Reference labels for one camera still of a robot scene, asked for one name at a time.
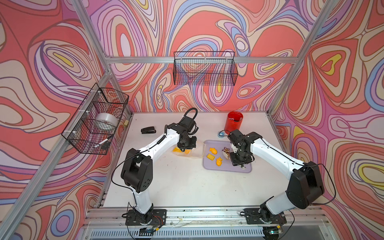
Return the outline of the brown star cookie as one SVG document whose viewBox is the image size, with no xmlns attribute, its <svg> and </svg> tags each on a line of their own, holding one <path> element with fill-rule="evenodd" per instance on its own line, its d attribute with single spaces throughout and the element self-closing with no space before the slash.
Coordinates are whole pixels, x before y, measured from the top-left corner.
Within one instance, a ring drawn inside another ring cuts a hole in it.
<svg viewBox="0 0 384 240">
<path fill-rule="evenodd" d="M 230 149 L 229 148 L 224 148 L 222 150 L 222 153 L 225 154 L 225 155 L 229 155 L 230 154 Z"/>
</svg>

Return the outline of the clear resealable plastic bag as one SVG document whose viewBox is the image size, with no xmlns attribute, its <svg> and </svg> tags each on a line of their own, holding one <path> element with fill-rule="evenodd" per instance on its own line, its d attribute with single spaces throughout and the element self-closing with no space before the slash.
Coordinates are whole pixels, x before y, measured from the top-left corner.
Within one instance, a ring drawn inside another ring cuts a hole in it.
<svg viewBox="0 0 384 240">
<path fill-rule="evenodd" d="M 197 146 L 196 148 L 193 149 L 186 149 L 184 152 L 175 147 L 171 153 L 178 156 L 178 157 L 183 157 L 183 158 L 191 158 L 191 159 L 201 159 L 203 157 L 203 151 L 204 148 L 203 146 Z"/>
</svg>

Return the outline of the orange fish cookie top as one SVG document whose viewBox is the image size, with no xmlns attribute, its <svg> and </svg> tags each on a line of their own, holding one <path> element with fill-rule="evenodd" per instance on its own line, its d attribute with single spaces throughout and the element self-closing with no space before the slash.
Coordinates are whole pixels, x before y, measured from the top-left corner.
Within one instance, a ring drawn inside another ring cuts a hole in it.
<svg viewBox="0 0 384 240">
<path fill-rule="evenodd" d="M 217 151 L 215 148 L 210 148 L 210 152 L 211 152 L 213 155 L 217 155 L 217 154 L 218 154 L 218 151 Z"/>
</svg>

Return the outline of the orange fish cookie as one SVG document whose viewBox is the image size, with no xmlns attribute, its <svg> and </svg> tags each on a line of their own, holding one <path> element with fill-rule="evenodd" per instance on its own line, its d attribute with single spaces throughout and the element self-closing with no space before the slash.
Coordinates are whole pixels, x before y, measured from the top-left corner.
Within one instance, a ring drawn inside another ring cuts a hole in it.
<svg viewBox="0 0 384 240">
<path fill-rule="evenodd" d="M 217 154 L 218 154 L 218 151 L 217 151 L 215 148 L 210 148 L 210 152 L 211 152 L 213 155 L 217 155 Z"/>
<path fill-rule="evenodd" d="M 217 158 L 217 159 L 216 159 L 216 165 L 217 165 L 218 167 L 220 167 L 220 166 L 222 165 L 222 163 L 223 163 L 222 158 Z"/>
</svg>

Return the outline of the orange fish cookie bottom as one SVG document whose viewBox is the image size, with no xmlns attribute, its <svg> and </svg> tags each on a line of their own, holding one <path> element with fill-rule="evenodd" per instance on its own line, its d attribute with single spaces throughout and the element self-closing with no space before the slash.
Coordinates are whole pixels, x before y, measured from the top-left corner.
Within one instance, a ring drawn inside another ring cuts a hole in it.
<svg viewBox="0 0 384 240">
<path fill-rule="evenodd" d="M 220 167 L 220 166 L 222 165 L 222 163 L 223 163 L 222 158 L 217 158 L 217 159 L 216 159 L 216 165 L 217 165 L 218 167 Z"/>
</svg>

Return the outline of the square yellow cracker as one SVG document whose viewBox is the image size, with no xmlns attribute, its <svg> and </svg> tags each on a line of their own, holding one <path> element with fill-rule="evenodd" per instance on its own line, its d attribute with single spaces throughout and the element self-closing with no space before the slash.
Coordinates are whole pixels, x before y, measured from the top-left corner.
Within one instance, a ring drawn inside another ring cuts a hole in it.
<svg viewBox="0 0 384 240">
<path fill-rule="evenodd" d="M 207 155 L 207 158 L 208 158 L 209 160 L 211 160 L 211 161 L 216 160 L 216 157 L 215 157 L 214 155 L 212 155 L 212 154 L 208 154 L 208 155 Z"/>
</svg>

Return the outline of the metal silicone-tipped tongs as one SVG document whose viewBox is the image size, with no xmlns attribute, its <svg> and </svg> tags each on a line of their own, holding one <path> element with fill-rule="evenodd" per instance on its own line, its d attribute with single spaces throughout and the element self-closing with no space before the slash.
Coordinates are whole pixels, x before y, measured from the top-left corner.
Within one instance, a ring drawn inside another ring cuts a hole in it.
<svg viewBox="0 0 384 240">
<path fill-rule="evenodd" d="M 223 162 L 225 162 L 225 164 L 229 167 L 231 166 L 233 169 L 234 168 L 237 168 L 237 169 L 246 169 L 246 167 L 244 165 L 236 165 L 234 166 L 232 161 L 231 161 L 231 158 L 230 158 L 230 154 L 229 155 L 225 155 L 222 153 L 222 155 L 224 156 L 225 160 L 223 160 Z"/>
</svg>

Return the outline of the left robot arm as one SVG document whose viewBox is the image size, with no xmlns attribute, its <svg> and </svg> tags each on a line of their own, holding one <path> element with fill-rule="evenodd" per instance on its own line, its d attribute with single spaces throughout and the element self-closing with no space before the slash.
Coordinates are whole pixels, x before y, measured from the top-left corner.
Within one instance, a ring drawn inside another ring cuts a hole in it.
<svg viewBox="0 0 384 240">
<path fill-rule="evenodd" d="M 133 191 L 135 200 L 135 206 L 128 211 L 128 223 L 148 225 L 153 221 L 154 205 L 148 188 L 153 181 L 154 162 L 173 146 L 182 152 L 196 148 L 198 129 L 194 118 L 183 116 L 180 122 L 166 125 L 164 133 L 152 143 L 127 152 L 121 179 Z"/>
</svg>

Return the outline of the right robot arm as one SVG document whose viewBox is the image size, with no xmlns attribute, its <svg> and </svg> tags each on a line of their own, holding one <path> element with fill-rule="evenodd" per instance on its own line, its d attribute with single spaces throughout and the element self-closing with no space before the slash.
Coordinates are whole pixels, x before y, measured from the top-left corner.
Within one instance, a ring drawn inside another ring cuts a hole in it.
<svg viewBox="0 0 384 240">
<path fill-rule="evenodd" d="M 230 160 L 233 166 L 243 167 L 252 163 L 255 156 L 258 156 L 289 180 L 284 192 L 260 205 L 255 216 L 261 222 L 269 224 L 284 211 L 294 208 L 306 209 L 325 193 L 318 164 L 305 163 L 289 156 L 255 132 L 244 135 L 239 130 L 234 130 L 228 134 L 228 139 L 232 148 Z"/>
</svg>

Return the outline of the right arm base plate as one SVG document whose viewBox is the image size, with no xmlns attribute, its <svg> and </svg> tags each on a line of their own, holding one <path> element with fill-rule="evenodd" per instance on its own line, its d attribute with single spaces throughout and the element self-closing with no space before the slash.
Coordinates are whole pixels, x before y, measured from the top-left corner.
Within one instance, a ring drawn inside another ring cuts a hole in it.
<svg viewBox="0 0 384 240">
<path fill-rule="evenodd" d="M 240 212 L 246 218 L 248 225 L 284 225 L 287 223 L 284 213 L 271 214 L 267 209 L 246 208 Z"/>
</svg>

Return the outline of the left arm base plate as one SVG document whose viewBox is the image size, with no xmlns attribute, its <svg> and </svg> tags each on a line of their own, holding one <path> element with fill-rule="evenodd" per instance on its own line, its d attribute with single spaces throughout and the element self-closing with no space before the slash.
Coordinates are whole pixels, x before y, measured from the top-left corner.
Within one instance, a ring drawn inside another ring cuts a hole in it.
<svg viewBox="0 0 384 240">
<path fill-rule="evenodd" d="M 166 224 L 167 210 L 154 209 L 146 214 L 141 214 L 137 210 L 129 210 L 125 215 L 126 226 L 154 226 L 160 227 Z"/>
</svg>

